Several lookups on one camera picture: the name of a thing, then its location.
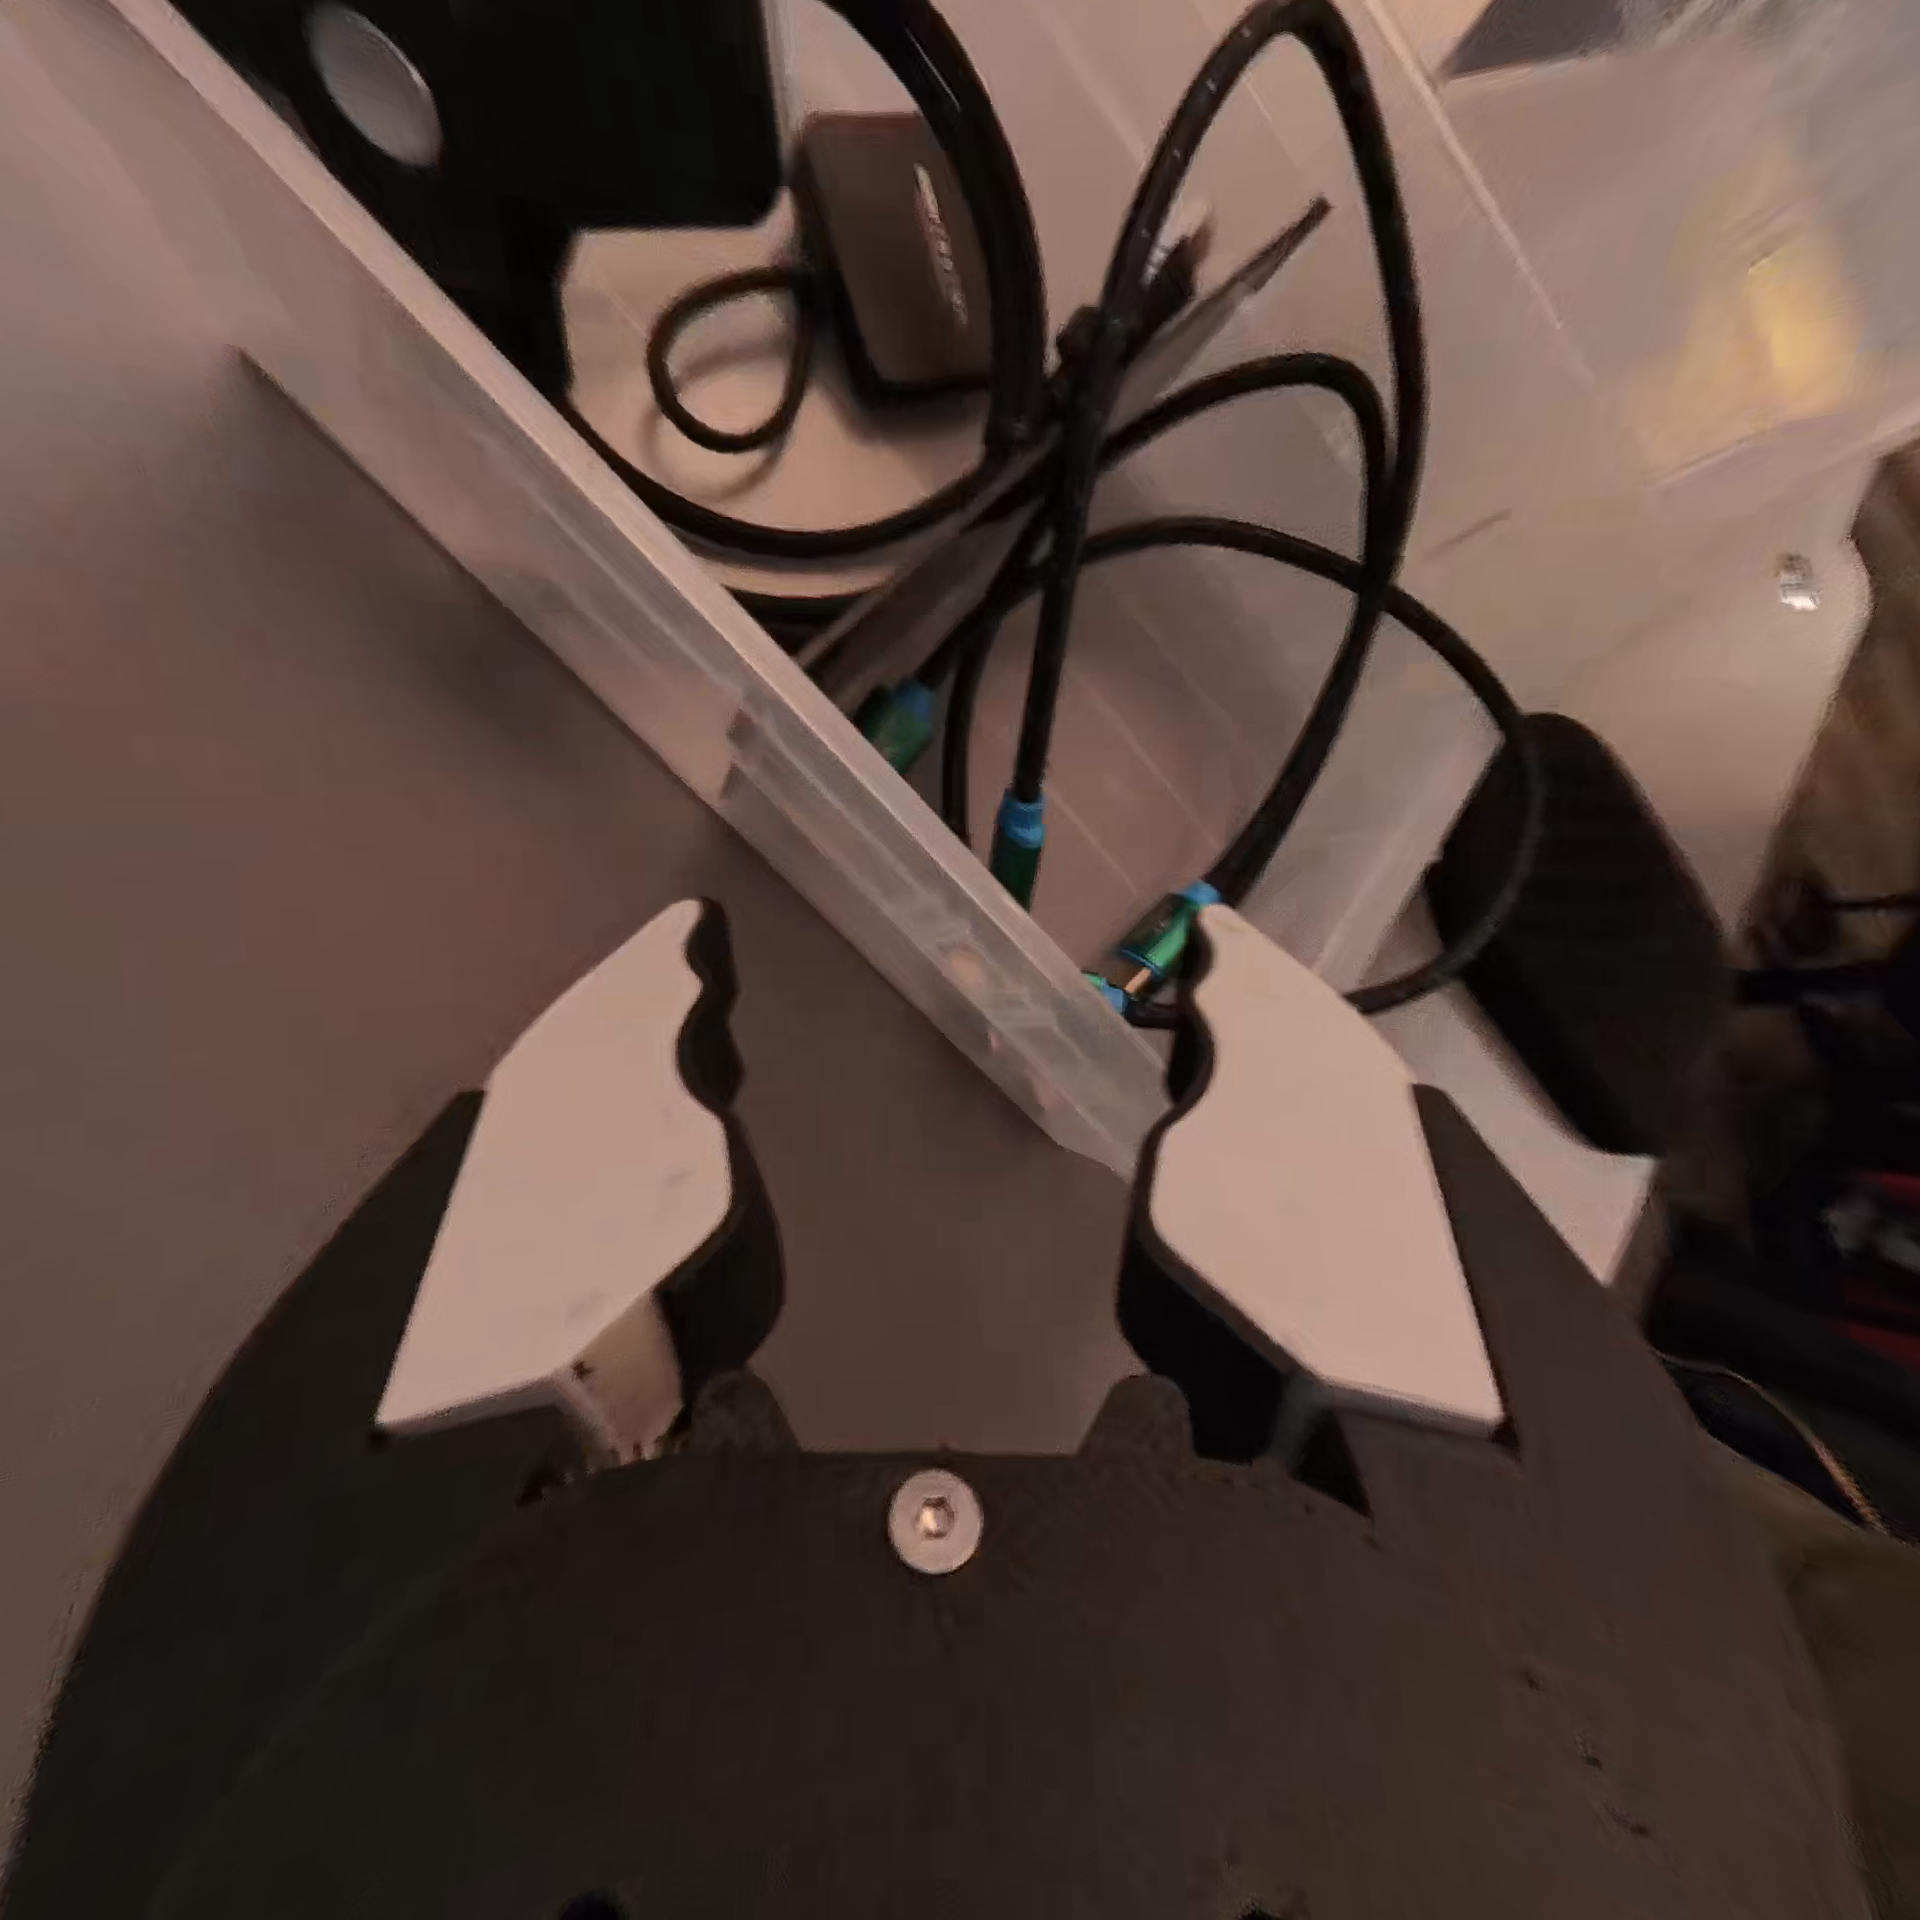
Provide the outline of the person's olive pants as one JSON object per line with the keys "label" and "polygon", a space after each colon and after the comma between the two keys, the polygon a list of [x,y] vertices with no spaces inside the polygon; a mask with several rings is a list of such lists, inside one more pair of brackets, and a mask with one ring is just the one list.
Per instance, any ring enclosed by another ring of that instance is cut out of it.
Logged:
{"label": "person's olive pants", "polygon": [[1873,1913],[1917,1915],[1917,1551],[1742,1461],[1760,1527],[1826,1691]]}

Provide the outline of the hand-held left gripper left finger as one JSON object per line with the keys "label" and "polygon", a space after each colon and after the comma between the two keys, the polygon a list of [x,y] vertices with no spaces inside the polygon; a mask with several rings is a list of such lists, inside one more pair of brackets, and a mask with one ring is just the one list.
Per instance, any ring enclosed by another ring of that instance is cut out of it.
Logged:
{"label": "hand-held left gripper left finger", "polygon": [[736,1117],[736,970],[685,898],[508,1049],[374,1409],[418,1437],[554,1411],[584,1454],[655,1454],[784,1304],[773,1200]]}

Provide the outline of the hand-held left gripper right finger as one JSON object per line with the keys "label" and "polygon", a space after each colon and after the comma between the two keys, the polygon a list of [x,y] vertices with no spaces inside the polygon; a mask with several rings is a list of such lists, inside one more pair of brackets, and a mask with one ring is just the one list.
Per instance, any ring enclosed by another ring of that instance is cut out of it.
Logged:
{"label": "hand-held left gripper right finger", "polygon": [[1490,1442],[1503,1397],[1401,1057],[1205,906],[1142,1142],[1119,1330],[1194,1454],[1297,1467],[1340,1416]]}

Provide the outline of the clear plastic bin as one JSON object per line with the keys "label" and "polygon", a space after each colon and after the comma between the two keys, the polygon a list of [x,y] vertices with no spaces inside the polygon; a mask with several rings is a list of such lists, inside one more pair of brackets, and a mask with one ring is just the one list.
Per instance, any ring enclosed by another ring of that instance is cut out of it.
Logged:
{"label": "clear plastic bin", "polygon": [[[271,107],[167,5],[39,27],[167,247],[274,385],[1046,1138],[1116,1176],[1161,1107],[1144,1039],[1100,1013],[1050,923],[1018,915],[929,806],[582,437],[430,289]],[[1729,921],[1807,766],[1869,611],[1869,448],[1797,485],[1598,495],[1581,402],[1495,397],[1557,496],[1406,565],[1525,707],[1594,727]]]}

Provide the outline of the black adapter box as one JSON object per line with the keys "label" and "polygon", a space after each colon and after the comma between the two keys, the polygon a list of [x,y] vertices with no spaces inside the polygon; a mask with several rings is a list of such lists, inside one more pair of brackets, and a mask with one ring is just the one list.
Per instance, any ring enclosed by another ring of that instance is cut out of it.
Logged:
{"label": "black adapter box", "polygon": [[[991,379],[984,247],[949,159],[917,112],[815,112],[798,141],[790,199],[798,250],[685,289],[655,320],[644,368],[657,415],[693,447],[741,458],[778,443],[830,334],[852,393],[893,410]],[[750,429],[693,415],[672,370],[680,334],[752,297],[790,314],[784,385]]]}

